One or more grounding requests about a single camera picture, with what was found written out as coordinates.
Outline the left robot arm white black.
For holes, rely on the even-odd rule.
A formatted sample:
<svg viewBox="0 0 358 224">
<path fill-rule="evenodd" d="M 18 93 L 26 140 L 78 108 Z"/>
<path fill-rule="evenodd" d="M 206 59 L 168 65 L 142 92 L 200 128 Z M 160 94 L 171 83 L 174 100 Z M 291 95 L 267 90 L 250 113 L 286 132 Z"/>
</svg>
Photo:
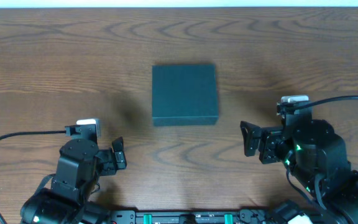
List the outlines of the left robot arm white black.
<svg viewBox="0 0 358 224">
<path fill-rule="evenodd" d="M 89 197 L 102 176 L 127 167 L 122 137 L 109 149 L 89 139 L 72 139 L 60 149 L 56 173 L 44 177 L 21 208 L 21 223 L 112 223 L 111 212 Z"/>
</svg>

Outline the black gift box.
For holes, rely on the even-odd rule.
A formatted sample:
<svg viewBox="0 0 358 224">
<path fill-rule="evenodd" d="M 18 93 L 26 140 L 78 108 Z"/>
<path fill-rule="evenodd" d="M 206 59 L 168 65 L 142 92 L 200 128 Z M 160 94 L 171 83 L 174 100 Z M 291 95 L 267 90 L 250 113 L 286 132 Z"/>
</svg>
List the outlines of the black gift box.
<svg viewBox="0 0 358 224">
<path fill-rule="evenodd" d="M 219 119 L 216 67 L 213 64 L 154 65 L 154 126 L 214 125 Z"/>
</svg>

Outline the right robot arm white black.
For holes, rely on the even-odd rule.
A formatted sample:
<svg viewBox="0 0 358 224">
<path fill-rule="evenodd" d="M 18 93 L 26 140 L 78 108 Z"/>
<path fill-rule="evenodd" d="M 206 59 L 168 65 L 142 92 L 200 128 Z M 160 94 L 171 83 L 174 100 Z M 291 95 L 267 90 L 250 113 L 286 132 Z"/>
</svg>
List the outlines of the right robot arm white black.
<svg viewBox="0 0 358 224">
<path fill-rule="evenodd" d="M 325 120 L 261 128 L 241 122 L 244 154 L 263 164 L 281 162 L 303 186 L 307 198 L 329 223 L 358 223 L 358 171 L 347 159 L 346 143 Z"/>
</svg>

